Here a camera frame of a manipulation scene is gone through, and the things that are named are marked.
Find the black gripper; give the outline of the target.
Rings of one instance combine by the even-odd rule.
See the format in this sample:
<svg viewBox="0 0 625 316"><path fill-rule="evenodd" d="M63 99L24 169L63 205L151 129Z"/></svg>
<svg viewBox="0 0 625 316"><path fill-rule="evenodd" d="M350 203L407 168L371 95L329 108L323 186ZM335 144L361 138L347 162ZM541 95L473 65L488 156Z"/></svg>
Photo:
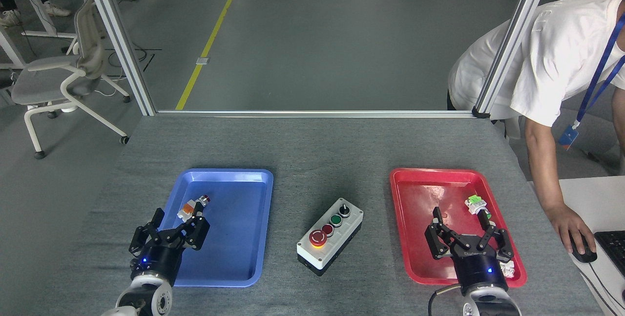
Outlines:
<svg viewBox="0 0 625 316"><path fill-rule="evenodd" d="M157 208L152 219L135 229L129 245L129 253L137 256L131 261L131 279L149 274L165 280L170 286L176 282L186 247L200 250L210 229L203 209L205 202L187 202L178 212L182 223L168 234L168 243L172 245L154 245L147 239L158 243L160 224L165 217L162 208Z"/></svg>
<svg viewBox="0 0 625 316"><path fill-rule="evenodd" d="M456 245L459 244L462 247L462 238L443 223L439 207L435 207L432 214L433 219L425 230L425 238L433 258L439 260L445 256L451 256L451 249ZM462 296L467 296L471 291L481 287L508 290L506 278L499 265L499 261L507 263L514 257L513 249L509 247L508 231L498 228L494 222L491 222L485 210L478 211L478 219L484 230L478 242L479 252L454 251L456 278L460 283ZM494 250L483 251L493 237L498 244L496 252Z"/></svg>

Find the person's right hand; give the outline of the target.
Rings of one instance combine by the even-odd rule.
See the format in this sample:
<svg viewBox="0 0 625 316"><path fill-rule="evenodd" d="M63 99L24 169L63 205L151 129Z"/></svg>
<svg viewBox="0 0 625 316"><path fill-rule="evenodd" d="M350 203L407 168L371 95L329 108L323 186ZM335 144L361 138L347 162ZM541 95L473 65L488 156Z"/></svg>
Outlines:
<svg viewBox="0 0 625 316"><path fill-rule="evenodd" d="M564 203L556 203L545 207L544 213L560 236L567 253L576 250L579 254L585 254L588 249L596 252L594 234L574 210Z"/></svg>

